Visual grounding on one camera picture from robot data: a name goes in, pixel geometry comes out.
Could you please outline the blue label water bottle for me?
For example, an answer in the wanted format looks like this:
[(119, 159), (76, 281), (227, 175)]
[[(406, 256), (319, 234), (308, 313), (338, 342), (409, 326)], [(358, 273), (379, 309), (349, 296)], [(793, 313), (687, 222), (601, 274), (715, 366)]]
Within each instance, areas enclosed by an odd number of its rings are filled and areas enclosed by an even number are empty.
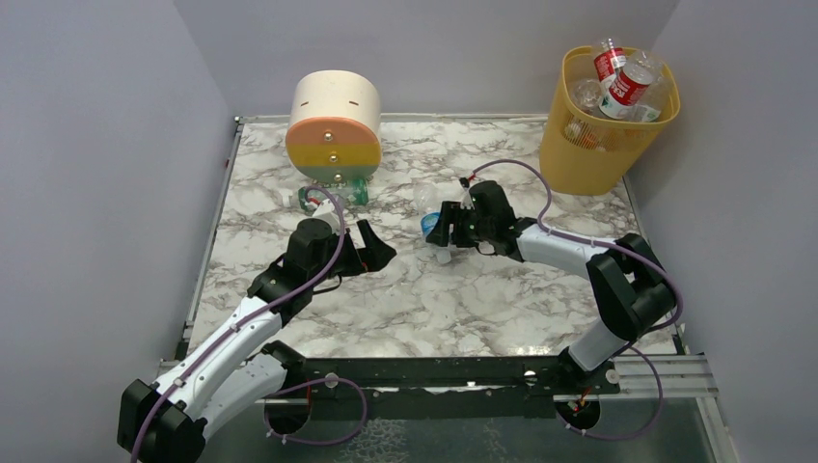
[(448, 247), (441, 247), (426, 241), (440, 218), (441, 199), (438, 188), (431, 183), (420, 183), (414, 189), (414, 204), (419, 212), (420, 227), (424, 246), (432, 253), (440, 264), (451, 262), (451, 252)]

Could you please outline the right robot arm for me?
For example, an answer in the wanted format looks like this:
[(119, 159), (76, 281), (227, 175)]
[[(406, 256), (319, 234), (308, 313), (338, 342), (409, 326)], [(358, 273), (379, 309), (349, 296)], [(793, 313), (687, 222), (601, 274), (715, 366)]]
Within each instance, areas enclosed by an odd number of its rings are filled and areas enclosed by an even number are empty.
[(495, 256), (555, 267), (587, 280), (597, 320), (559, 355), (563, 370), (587, 376), (646, 334), (677, 305), (677, 297), (647, 242), (629, 233), (599, 239), (545, 229), (515, 213), (494, 180), (468, 188), (460, 201), (433, 204), (417, 196), (424, 240), (434, 246), (478, 249)]

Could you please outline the clear bottle red cap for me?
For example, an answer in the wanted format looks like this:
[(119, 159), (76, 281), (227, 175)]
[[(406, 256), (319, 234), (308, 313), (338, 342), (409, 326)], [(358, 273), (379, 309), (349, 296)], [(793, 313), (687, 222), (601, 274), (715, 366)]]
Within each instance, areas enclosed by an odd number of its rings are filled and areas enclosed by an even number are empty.
[(586, 114), (593, 114), (603, 97), (601, 83), (593, 78), (584, 78), (568, 84), (571, 102)]

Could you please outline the clear bottle blue white label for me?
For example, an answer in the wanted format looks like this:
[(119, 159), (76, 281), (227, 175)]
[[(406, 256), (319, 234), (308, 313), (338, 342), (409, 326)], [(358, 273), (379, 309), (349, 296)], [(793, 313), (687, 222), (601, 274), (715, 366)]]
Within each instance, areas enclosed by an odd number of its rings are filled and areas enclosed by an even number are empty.
[(654, 123), (667, 104), (670, 83), (659, 76), (644, 92), (631, 113), (631, 122)]

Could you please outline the red label clear bottle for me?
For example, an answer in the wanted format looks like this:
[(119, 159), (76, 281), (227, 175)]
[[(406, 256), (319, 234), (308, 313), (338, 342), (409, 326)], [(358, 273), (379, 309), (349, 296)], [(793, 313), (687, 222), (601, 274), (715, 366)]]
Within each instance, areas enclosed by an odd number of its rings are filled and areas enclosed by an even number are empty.
[(590, 48), (590, 56), (598, 80), (609, 87), (627, 63), (627, 55), (622, 42), (617, 37), (606, 37), (595, 41)]

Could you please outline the green tinted plastic bottle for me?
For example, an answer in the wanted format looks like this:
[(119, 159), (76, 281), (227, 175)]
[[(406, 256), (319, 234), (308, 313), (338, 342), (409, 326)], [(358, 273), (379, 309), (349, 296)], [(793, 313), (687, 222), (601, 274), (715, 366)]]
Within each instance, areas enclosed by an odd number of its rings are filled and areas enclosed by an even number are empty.
[[(367, 205), (369, 202), (368, 184), (364, 179), (353, 179), (342, 183), (321, 184), (337, 201), (344, 206)], [(323, 193), (307, 191), (304, 187), (298, 190), (280, 190), (278, 201), (282, 207), (298, 208), (305, 212), (314, 212), (327, 199)]]

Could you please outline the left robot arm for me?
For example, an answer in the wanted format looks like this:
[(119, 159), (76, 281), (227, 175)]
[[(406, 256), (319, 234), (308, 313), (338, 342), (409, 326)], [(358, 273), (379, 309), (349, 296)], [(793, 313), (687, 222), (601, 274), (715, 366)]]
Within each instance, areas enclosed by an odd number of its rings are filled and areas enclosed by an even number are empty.
[(325, 280), (381, 271), (396, 256), (368, 221), (357, 227), (361, 248), (344, 225), (299, 222), (286, 251), (255, 277), (227, 321), (175, 367), (125, 389), (117, 442), (132, 461), (195, 462), (221, 427), (283, 387), (301, 361), (253, 351), (305, 309)]

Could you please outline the red white label bottle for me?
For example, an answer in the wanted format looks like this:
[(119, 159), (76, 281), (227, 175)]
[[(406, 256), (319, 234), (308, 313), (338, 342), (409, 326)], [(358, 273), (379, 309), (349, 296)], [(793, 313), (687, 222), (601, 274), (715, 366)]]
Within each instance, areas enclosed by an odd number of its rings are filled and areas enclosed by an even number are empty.
[(631, 53), (619, 74), (604, 92), (598, 104), (603, 118), (627, 119), (648, 88), (661, 76), (664, 62), (655, 54), (636, 50)]

